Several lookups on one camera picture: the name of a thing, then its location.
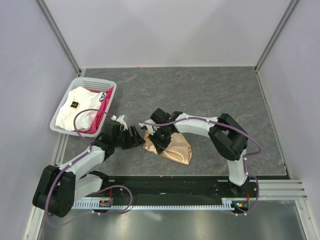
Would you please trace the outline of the peach satin napkin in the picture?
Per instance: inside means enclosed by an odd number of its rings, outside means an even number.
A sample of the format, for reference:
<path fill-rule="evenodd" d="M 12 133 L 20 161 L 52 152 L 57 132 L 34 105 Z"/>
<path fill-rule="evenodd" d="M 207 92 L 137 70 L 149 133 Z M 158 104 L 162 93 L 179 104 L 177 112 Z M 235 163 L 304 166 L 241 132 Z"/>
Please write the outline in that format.
<path fill-rule="evenodd" d="M 148 138 L 149 135 L 150 132 L 146 130 L 143 137 L 145 140 L 143 149 L 158 155 L 156 147 Z M 193 150 L 191 145 L 181 133 L 174 133 L 171 136 L 171 142 L 169 143 L 168 147 L 159 155 L 176 163 L 189 165 L 192 159 Z"/>

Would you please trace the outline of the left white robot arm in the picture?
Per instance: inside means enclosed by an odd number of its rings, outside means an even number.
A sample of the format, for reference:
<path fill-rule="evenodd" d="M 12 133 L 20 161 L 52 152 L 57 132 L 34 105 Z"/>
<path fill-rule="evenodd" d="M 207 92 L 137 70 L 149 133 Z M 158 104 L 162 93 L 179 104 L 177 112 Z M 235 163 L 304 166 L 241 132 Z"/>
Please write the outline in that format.
<path fill-rule="evenodd" d="M 144 143 L 134 125 L 125 128 L 119 122 L 107 123 L 80 155 L 61 166 L 44 168 L 32 199 L 33 206 L 63 218 L 74 202 L 83 197 L 92 193 L 106 196 L 110 191 L 110 185 L 105 181 L 108 177 L 93 171 L 93 167 L 107 160 L 117 148 L 128 150 Z"/>

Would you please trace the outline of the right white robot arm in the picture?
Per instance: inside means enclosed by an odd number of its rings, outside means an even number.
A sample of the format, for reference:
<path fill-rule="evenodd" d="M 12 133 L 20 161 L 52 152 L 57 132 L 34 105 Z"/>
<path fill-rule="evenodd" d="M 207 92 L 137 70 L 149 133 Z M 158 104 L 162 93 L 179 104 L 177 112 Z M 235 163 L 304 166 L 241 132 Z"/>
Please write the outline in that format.
<path fill-rule="evenodd" d="M 180 111 L 169 114 L 158 108 L 145 122 L 150 132 L 148 138 L 158 154 L 169 146 L 175 133 L 209 138 L 218 153 L 227 161 L 230 193 L 240 197 L 247 191 L 248 177 L 245 174 L 243 158 L 248 138 L 244 136 L 246 132 L 229 114 L 204 118 Z"/>

